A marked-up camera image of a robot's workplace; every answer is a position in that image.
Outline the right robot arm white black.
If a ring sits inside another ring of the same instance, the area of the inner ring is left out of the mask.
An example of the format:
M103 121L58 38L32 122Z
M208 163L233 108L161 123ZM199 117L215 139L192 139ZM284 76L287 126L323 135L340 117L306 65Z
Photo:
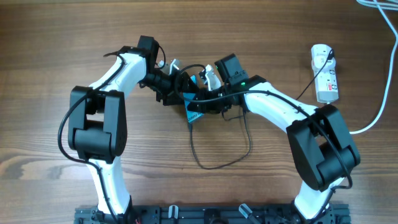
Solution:
M347 125L333 105L321 108L301 103L276 90L266 79L250 77L231 54L203 67L204 88L184 68L178 70L174 91L188 102L190 111L222 113L240 106L272 122L287 134L302 185L294 199L301 222L316 223L329 215L330 199L337 190L353 186L352 170L361 162Z

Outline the white power strip socket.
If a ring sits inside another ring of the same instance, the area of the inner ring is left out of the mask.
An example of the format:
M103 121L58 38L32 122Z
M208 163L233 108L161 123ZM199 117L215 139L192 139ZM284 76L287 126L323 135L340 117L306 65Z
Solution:
M332 103L339 98L334 50L326 44L315 44L311 48L311 56L317 101Z

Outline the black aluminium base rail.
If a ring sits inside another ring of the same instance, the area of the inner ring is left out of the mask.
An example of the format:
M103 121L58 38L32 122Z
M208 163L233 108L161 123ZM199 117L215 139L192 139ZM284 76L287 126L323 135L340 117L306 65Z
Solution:
M251 206L252 213L248 218L232 207L179 207L170 211L169 207L133 206L132 218L120 223L309 223L299 217L291 204L270 204ZM111 215L102 215L96 207L76 208L73 223L114 223ZM332 204L326 214L314 223L351 223L347 204Z

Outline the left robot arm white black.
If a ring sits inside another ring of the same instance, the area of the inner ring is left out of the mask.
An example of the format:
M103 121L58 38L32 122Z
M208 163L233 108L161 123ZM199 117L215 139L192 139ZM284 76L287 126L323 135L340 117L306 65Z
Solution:
M162 47L153 37L140 36L137 46L113 52L115 64L90 86L76 86L58 137L68 126L68 145L77 152L75 162L85 164L96 187L98 204L89 221L135 223L137 216L127 191L121 155L127 143L125 100L136 85L156 93L165 106L181 105L173 90L175 71L156 66Z

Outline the blue screen Galaxy smartphone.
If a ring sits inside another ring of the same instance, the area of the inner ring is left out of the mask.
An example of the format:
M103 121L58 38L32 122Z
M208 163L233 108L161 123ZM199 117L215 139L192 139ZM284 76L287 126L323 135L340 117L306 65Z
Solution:
M183 93L183 97L189 98L190 100L192 100L194 96L195 96L194 93ZM199 120L204 116L203 113L191 109L191 107L189 106L190 104L189 101L185 100L184 103L185 103L185 111L187 115L188 124L193 124L194 122L196 122L197 120Z

